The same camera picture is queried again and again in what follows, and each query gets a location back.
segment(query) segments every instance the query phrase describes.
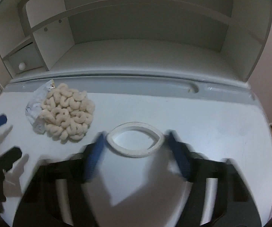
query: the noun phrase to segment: white table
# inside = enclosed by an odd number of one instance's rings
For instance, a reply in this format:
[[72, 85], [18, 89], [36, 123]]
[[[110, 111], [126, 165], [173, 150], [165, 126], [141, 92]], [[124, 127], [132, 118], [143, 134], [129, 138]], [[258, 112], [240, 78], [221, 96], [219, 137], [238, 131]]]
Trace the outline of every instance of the white table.
[[[7, 201], [2, 217], [9, 225], [21, 199], [19, 187], [13, 185], [15, 176], [21, 174], [19, 182], [24, 192], [40, 159], [65, 160], [91, 143], [98, 132], [109, 132], [132, 121], [148, 123], [163, 133], [176, 130], [182, 142], [209, 159], [234, 159], [253, 194], [262, 224], [267, 222], [272, 207], [272, 136], [259, 107], [187, 98], [89, 93], [96, 110], [86, 137], [78, 143], [62, 144], [46, 134], [33, 132], [25, 117], [31, 95], [17, 92], [0, 96], [0, 114], [8, 117], [8, 123], [0, 128], [0, 154], [13, 146], [19, 146], [23, 153], [23, 159], [8, 173], [7, 180], [12, 183], [5, 183]], [[140, 159], [121, 157], [107, 148], [97, 176], [88, 186], [100, 226], [174, 226], [191, 185], [172, 173], [170, 165], [175, 166], [165, 147]], [[208, 199], [202, 223], [211, 215], [212, 193]]]

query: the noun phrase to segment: drawer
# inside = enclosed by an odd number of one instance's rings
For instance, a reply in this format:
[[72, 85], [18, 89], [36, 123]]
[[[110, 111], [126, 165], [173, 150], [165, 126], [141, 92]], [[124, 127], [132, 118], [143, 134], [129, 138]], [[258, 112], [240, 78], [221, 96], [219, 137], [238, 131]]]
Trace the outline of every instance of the drawer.
[[[15, 73], [21, 73], [31, 69], [43, 67], [44, 63], [40, 59], [33, 43], [25, 46], [9, 57], [9, 62]], [[24, 70], [19, 69], [19, 64], [24, 62], [26, 67]]]

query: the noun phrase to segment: shelf compartment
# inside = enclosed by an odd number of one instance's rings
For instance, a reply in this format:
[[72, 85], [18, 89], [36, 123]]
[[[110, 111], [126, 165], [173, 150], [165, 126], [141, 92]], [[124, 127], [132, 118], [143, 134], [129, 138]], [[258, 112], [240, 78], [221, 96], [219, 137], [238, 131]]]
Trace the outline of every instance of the shelf compartment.
[[[29, 0], [25, 9], [30, 26], [66, 11], [64, 0]], [[31, 33], [38, 54], [48, 70], [75, 44], [67, 18], [53, 21]]]
[[14, 49], [12, 49], [8, 54], [6, 54], [2, 59], [6, 60], [11, 55], [22, 49], [23, 47], [27, 46], [28, 44], [31, 44], [33, 41], [30, 36], [25, 37], [20, 43], [18, 43]]
[[59, 14], [56, 14], [54, 16], [51, 16], [50, 18], [38, 23], [37, 25], [31, 27], [31, 32], [37, 31], [40, 28], [45, 27], [46, 25], [60, 20], [67, 17], [70, 17], [72, 15], [76, 15], [79, 13], [83, 13], [86, 11], [99, 9], [103, 7], [111, 7], [111, 6], [120, 6], [120, 5], [129, 5], [129, 4], [156, 4], [156, 5], [163, 5], [163, 6], [172, 6], [175, 8], [184, 9], [189, 12], [197, 13], [200, 15], [204, 15], [206, 17], [209, 17], [211, 19], [214, 19], [216, 21], [221, 22], [222, 24], [236, 26], [236, 27], [242, 27], [246, 29], [256, 40], [262, 42], [264, 39], [260, 38], [258, 35], [255, 34], [254, 31], [252, 31], [247, 26], [243, 25], [242, 23], [238, 22], [237, 20], [234, 20], [233, 18], [224, 15], [222, 13], [219, 13], [215, 10], [199, 6], [194, 3], [190, 2], [184, 2], [179, 0], [100, 0], [92, 3], [88, 3], [85, 5], [81, 5], [66, 11], [63, 11]]
[[33, 44], [30, 44], [22, 48], [21, 50], [17, 51], [13, 55], [11, 55], [8, 61], [10, 62], [16, 74], [22, 72], [19, 69], [19, 64], [22, 62], [25, 63], [26, 65], [23, 71], [28, 71], [34, 68], [39, 68], [44, 66], [44, 63], [42, 59], [39, 57]]
[[74, 45], [48, 72], [13, 79], [80, 75], [146, 75], [202, 79], [244, 87], [219, 52], [153, 40], [105, 40]]

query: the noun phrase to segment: white cabinet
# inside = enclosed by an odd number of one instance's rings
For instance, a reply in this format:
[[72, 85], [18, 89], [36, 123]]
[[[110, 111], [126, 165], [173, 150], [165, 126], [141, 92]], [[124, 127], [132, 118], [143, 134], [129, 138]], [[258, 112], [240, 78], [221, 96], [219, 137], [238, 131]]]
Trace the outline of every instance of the white cabinet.
[[[0, 55], [12, 82], [127, 74], [247, 87], [271, 22], [272, 0], [1, 0]], [[38, 57], [20, 72], [11, 58], [26, 46]]]

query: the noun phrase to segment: oval hole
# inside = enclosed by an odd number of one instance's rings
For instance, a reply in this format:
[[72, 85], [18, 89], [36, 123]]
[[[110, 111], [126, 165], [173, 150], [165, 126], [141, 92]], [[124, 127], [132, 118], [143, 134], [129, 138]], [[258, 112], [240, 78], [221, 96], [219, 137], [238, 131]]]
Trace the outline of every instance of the oval hole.
[[157, 141], [151, 135], [138, 131], [128, 130], [114, 138], [114, 142], [123, 148], [130, 150], [149, 149]]

